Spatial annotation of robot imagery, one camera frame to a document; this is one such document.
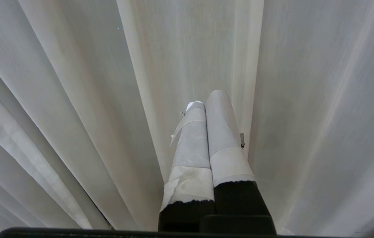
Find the white curtain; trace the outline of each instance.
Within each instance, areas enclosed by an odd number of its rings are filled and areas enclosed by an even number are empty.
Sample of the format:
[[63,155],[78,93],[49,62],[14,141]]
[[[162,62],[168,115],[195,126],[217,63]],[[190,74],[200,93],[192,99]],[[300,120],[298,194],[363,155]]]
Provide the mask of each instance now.
[[369,229],[374,1],[0,0],[0,231],[156,230],[216,89],[278,232]]

